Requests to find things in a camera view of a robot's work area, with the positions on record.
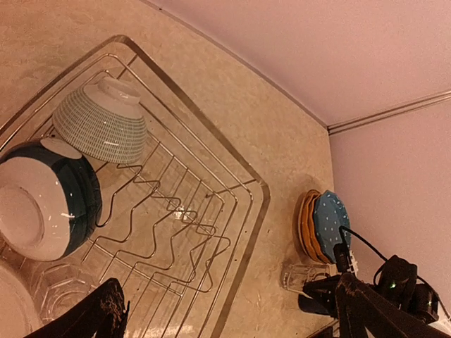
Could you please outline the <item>light striped bowl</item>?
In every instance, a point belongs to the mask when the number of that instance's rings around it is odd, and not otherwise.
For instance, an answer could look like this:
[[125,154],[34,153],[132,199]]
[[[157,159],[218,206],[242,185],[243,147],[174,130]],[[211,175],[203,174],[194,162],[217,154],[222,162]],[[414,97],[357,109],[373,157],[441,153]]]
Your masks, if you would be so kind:
[[100,161],[131,164],[142,155],[147,126],[140,93],[105,76],[69,93],[52,113],[58,134],[80,152]]

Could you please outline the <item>yellow dotted plate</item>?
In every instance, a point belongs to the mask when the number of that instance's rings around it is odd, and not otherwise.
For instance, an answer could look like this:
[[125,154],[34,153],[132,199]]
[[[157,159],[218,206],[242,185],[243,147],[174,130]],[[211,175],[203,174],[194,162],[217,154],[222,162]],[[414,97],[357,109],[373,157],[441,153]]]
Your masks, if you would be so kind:
[[309,229],[307,227],[307,203],[309,202],[309,198],[306,200],[306,203],[304,205],[304,211],[302,213],[302,235],[304,237],[304,244],[309,248],[311,255],[314,257],[312,259],[313,261],[316,261],[318,263],[322,263],[317,260],[316,254],[314,253],[314,249],[311,245],[310,238],[309,238]]
[[309,202],[307,203],[307,227],[309,229],[310,242],[314,249],[314,253],[316,254],[317,260],[325,264],[331,264],[331,260],[322,252],[321,245],[316,238],[316,230],[313,219],[314,203],[319,199],[320,193],[315,189],[310,190],[309,193],[310,197]]

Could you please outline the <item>cream bird plate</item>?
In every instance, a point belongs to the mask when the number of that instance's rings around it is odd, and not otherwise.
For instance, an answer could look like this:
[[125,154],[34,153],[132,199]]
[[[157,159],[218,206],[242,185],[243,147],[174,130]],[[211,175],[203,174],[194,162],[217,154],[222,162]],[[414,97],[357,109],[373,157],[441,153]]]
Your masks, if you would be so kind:
[[311,252],[309,248],[304,244],[304,237],[302,235],[302,213],[304,211],[304,205],[306,203],[306,200],[311,196],[313,193],[313,190],[309,190],[302,198],[301,204],[299,206],[299,213],[297,218],[297,232],[299,237],[299,242],[302,247],[303,252],[311,259],[314,259],[314,257],[311,255]]

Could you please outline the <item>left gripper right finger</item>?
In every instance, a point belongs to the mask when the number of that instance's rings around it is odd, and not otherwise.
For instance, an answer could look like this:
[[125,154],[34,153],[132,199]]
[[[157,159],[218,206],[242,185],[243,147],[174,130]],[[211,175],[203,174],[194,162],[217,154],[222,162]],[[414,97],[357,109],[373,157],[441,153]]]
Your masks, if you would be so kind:
[[448,337],[396,308],[354,275],[341,275],[335,289],[341,337]]

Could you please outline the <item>clear glass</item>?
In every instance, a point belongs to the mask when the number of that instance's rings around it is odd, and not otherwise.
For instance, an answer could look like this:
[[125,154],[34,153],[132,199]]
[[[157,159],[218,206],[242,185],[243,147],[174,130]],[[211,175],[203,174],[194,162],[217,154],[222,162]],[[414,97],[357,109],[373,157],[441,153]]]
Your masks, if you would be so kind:
[[280,282],[284,290],[299,294],[306,283],[325,279],[336,272],[334,265],[290,264],[283,266]]
[[98,285],[97,279],[81,265],[42,263],[33,272],[30,291],[46,325],[80,303]]

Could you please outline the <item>blue dotted plate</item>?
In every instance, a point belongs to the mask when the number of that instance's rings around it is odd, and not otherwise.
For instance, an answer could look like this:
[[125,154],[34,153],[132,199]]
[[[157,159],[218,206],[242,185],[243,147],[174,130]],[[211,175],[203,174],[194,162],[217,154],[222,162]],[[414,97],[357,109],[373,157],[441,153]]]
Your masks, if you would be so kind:
[[342,242],[339,227],[350,228],[350,217],[337,194],[326,190],[320,195],[314,202],[313,220],[321,252],[335,264],[333,248]]

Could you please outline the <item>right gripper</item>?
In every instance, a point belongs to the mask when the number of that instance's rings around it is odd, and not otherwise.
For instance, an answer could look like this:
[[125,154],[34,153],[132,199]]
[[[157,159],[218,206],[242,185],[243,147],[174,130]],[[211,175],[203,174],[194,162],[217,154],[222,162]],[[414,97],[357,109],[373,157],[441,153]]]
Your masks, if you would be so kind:
[[306,282],[297,298],[299,309],[305,313],[337,317],[335,289],[339,281],[340,276],[332,276]]

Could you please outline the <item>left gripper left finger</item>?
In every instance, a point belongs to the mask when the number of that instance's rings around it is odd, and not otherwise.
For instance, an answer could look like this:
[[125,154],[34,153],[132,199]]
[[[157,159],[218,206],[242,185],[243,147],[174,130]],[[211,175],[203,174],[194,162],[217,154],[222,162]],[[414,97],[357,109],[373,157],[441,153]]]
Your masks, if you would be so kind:
[[28,337],[123,337],[129,310],[120,282],[109,278],[60,318]]

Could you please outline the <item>dark teal striped bowl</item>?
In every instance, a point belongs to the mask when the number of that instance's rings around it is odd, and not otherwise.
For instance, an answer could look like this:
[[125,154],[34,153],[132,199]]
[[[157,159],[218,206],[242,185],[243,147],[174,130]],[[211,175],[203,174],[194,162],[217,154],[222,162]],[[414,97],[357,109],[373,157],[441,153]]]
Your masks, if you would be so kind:
[[101,211],[93,167],[63,140],[23,142],[1,157],[1,236],[20,255],[70,255],[92,235]]

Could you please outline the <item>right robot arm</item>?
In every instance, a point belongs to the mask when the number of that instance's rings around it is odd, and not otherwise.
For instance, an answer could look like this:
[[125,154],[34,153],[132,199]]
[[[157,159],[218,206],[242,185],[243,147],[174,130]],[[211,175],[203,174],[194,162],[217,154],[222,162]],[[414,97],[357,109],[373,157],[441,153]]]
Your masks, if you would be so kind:
[[341,337],[444,337],[433,326],[445,314],[439,296],[416,265],[392,256],[375,276],[369,284],[342,270],[305,282],[299,309],[336,319]]

